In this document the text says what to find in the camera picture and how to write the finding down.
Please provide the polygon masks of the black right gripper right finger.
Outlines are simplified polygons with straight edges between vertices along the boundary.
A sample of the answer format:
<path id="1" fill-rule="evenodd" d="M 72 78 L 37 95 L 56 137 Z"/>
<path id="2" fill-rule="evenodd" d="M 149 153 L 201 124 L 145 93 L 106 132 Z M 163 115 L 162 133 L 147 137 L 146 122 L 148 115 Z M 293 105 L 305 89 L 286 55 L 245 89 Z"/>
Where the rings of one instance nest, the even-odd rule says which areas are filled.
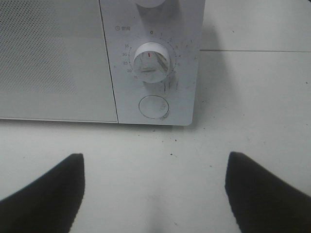
<path id="1" fill-rule="evenodd" d="M 231 152 L 225 191 L 243 233 L 309 233 L 311 198 L 247 155 Z"/>

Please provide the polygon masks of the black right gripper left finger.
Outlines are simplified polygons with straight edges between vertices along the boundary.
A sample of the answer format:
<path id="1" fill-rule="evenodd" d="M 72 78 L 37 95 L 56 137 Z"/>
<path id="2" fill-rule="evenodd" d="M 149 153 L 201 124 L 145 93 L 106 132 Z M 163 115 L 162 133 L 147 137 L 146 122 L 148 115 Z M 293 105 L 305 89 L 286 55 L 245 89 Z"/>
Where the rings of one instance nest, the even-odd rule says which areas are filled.
<path id="1" fill-rule="evenodd" d="M 68 233 L 85 194 L 82 154 L 71 154 L 0 201 L 2 233 Z"/>

